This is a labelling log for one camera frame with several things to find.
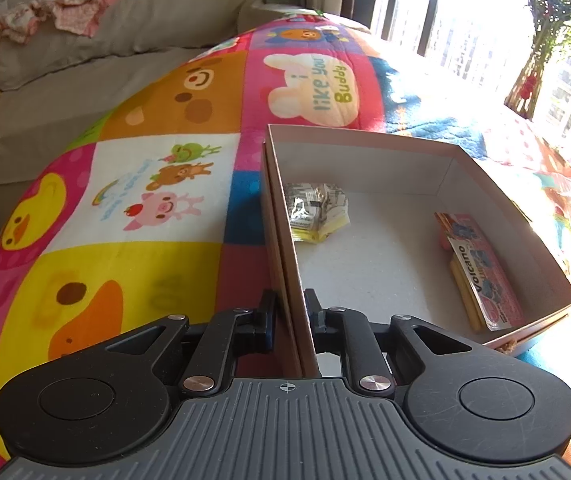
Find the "colourful cartoon play mat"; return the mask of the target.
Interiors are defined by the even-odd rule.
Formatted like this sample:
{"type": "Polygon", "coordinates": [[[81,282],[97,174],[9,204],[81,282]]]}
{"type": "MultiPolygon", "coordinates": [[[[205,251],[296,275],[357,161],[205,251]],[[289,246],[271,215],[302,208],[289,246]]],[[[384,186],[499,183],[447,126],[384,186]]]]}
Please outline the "colourful cartoon play mat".
{"type": "MultiPolygon", "coordinates": [[[[424,58],[314,15],[229,39],[88,128],[0,233],[0,389],[45,362],[276,287],[262,202],[272,125],[462,148],[571,283],[571,166],[528,122],[424,58]]],[[[0,436],[0,468],[9,454],[0,436]]]]}

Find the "pink floral cloth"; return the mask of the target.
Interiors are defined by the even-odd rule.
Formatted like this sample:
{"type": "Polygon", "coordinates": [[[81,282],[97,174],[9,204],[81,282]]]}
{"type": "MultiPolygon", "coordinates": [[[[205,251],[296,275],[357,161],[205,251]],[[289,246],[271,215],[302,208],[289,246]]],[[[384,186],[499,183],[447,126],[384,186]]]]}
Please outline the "pink floral cloth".
{"type": "Polygon", "coordinates": [[[100,20],[118,0],[31,0],[0,14],[0,43],[27,44],[41,24],[51,22],[60,32],[92,37],[100,20]]]}

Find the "pink Volcano snack packet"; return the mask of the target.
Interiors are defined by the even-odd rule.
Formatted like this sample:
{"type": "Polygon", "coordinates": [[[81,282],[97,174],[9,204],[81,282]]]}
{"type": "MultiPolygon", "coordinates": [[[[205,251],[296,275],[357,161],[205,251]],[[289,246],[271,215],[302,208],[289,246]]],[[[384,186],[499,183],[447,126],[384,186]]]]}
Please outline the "pink Volcano snack packet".
{"type": "Polygon", "coordinates": [[[476,333],[513,330],[523,312],[494,248],[470,214],[435,212],[441,244],[451,251],[449,270],[476,333]]]}

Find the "white cardboard box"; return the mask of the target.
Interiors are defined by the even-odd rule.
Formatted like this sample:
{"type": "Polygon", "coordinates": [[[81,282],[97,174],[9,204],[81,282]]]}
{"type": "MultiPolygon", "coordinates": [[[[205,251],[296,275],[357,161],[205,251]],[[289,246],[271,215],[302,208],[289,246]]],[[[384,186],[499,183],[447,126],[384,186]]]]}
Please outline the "white cardboard box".
{"type": "Polygon", "coordinates": [[[571,283],[517,207],[462,148],[368,131],[272,125],[263,152],[262,202],[270,266],[284,314],[278,347],[289,372],[319,373],[304,292],[324,307],[373,322],[408,314],[464,337],[473,332],[439,241],[441,212],[470,214],[487,236],[522,307],[523,320],[476,339],[524,350],[571,306],[571,283]],[[289,183],[330,183],[349,222],[320,244],[295,243],[289,183]]]}

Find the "beige sofa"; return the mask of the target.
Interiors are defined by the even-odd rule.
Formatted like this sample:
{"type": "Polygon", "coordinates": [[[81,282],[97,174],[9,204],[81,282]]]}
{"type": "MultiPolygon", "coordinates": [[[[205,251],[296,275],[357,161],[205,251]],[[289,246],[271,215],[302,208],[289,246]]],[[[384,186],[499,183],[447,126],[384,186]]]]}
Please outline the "beige sofa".
{"type": "Polygon", "coordinates": [[[118,0],[92,38],[49,23],[0,44],[0,229],[20,196],[113,107],[173,68],[286,15],[261,0],[118,0]]]}

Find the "newspaper print snack packet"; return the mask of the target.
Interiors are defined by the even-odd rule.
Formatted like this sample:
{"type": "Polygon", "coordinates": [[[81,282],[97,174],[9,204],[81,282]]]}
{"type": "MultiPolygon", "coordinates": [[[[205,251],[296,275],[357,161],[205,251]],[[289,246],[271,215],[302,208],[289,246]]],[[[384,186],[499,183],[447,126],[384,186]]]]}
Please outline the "newspaper print snack packet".
{"type": "Polygon", "coordinates": [[[351,223],[347,196],[334,184],[289,183],[284,196],[295,242],[321,243],[351,223]]]}

